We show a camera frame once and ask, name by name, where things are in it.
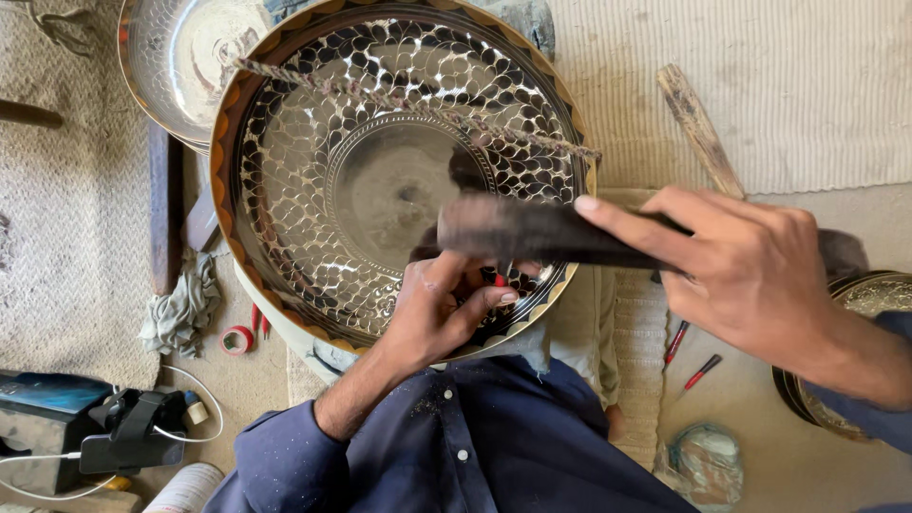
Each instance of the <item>person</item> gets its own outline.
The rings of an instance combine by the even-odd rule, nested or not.
[[[662,273],[683,319],[912,453],[912,320],[883,316],[885,330],[830,299],[811,214],[674,187],[643,206],[688,237],[588,196],[575,208],[683,271]],[[518,357],[428,369],[517,300],[486,286],[457,306],[479,265],[452,252],[410,264],[386,333],[315,401],[245,428],[204,511],[695,511],[606,441],[596,394],[560,361],[540,376]]]

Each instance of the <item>scalloped border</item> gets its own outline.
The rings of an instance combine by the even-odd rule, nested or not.
[[[268,34],[266,34],[266,36],[264,36],[263,39],[257,43],[257,45],[250,51],[250,54],[247,57],[257,58],[273,50],[285,39],[283,37],[285,32],[296,31],[297,29],[302,28],[310,22],[310,19],[314,14],[333,14],[342,10],[344,7],[346,7],[346,5],[373,5],[378,1],[379,0],[323,0],[321,2],[316,2],[312,5],[309,5],[308,7],[305,7],[301,11],[298,11],[297,13],[294,13],[293,15],[283,20],[280,24],[273,27],[273,29]],[[442,11],[461,9],[476,23],[482,26],[493,26],[498,28],[501,34],[510,43],[516,45],[520,49],[527,50],[533,64],[539,69],[539,71],[543,72],[554,81],[554,89],[557,92],[558,97],[560,97],[560,99],[562,99],[570,109],[570,121],[573,123],[573,128],[576,129],[577,133],[582,138],[580,142],[583,142],[585,140],[586,124],[583,121],[583,118],[579,113],[579,108],[577,108],[576,103],[573,99],[573,95],[570,94],[570,91],[567,89],[566,84],[560,78],[560,76],[554,70],[554,67],[550,62],[548,62],[547,58],[545,58],[542,52],[539,51],[535,45],[529,42],[529,40],[523,37],[523,35],[517,32],[513,27],[505,24],[502,20],[489,14],[487,11],[484,11],[474,5],[466,4],[462,2],[462,0],[394,0],[394,2],[411,5],[427,5],[429,7],[440,9]],[[212,137],[210,141],[209,153],[210,182],[212,184],[212,202],[214,203],[215,215],[218,218],[219,227],[222,230],[222,235],[228,242],[228,246],[231,248],[232,254],[235,260],[238,262],[239,267],[245,273],[245,275],[250,278],[251,283],[253,283],[257,290],[259,290],[260,293],[262,293],[263,296],[270,303],[272,303],[273,306],[281,311],[286,318],[294,322],[296,326],[305,332],[343,351],[363,354],[368,350],[368,348],[361,347],[356,349],[348,340],[330,339],[329,334],[324,329],[320,328],[319,326],[308,326],[305,323],[304,319],[297,312],[286,309],[285,304],[279,298],[278,294],[264,287],[263,278],[260,276],[256,268],[250,264],[250,259],[244,252],[244,247],[238,240],[232,237],[233,218],[230,209],[225,208],[224,206],[227,198],[225,181],[223,179],[228,178],[227,173],[230,171],[230,163],[225,161],[225,150],[222,142],[222,138],[227,133],[230,124],[230,120],[225,112],[240,99],[239,84],[249,79],[251,76],[252,74],[249,71],[245,70],[238,70],[234,73],[222,95],[222,101],[219,104],[218,115],[216,117],[215,124],[212,127]],[[584,159],[584,162],[586,166],[586,192],[589,194],[594,194],[596,192],[597,163],[594,159],[591,158]],[[519,320],[512,324],[507,329],[506,334],[492,336],[486,340],[482,346],[463,345],[441,361],[464,359],[479,352],[486,351],[491,347],[500,345],[501,343],[509,340],[521,331],[525,330],[533,322],[542,317],[542,315],[544,315],[544,313],[555,304],[555,302],[560,298],[561,294],[564,293],[564,289],[566,288],[567,284],[570,283],[570,280],[575,275],[576,269],[578,267],[579,264],[568,263],[564,271],[564,281],[555,283],[549,291],[547,299],[544,302],[533,307],[525,320]]]

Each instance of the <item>navy blue shirt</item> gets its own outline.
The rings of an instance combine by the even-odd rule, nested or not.
[[[818,392],[912,447],[912,412]],[[203,513],[696,511],[609,444],[607,428],[595,393],[560,361],[540,376],[519,357],[453,363],[402,383],[350,442],[317,427],[313,401],[264,414],[237,436],[237,467]]]

